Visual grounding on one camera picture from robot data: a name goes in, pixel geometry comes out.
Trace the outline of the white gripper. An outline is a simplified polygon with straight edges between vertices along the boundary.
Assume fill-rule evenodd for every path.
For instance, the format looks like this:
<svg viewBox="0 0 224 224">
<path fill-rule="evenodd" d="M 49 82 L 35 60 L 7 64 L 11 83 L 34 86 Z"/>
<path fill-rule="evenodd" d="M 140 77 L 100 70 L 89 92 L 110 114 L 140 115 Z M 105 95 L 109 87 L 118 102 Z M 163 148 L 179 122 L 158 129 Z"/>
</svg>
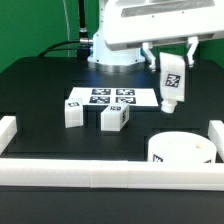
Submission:
<svg viewBox="0 0 224 224">
<path fill-rule="evenodd" d="M 137 48 L 143 43 L 151 70 L 156 69 L 152 44 L 187 40 L 186 64 L 192 68 L 199 40 L 224 38 L 224 0 L 109 0 L 103 34 L 112 50 Z"/>
</svg>

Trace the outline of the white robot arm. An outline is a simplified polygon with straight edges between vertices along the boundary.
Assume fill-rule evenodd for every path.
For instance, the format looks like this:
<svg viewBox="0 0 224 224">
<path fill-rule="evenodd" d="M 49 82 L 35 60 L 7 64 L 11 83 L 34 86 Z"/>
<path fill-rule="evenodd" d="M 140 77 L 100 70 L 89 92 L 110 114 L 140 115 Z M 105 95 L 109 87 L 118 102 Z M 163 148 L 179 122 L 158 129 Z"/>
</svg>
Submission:
<svg viewBox="0 0 224 224">
<path fill-rule="evenodd" d="M 99 0 L 99 28 L 89 64 L 126 71 L 148 61 L 155 46 L 185 43 L 187 62 L 201 41 L 224 38 L 224 0 Z"/>
</svg>

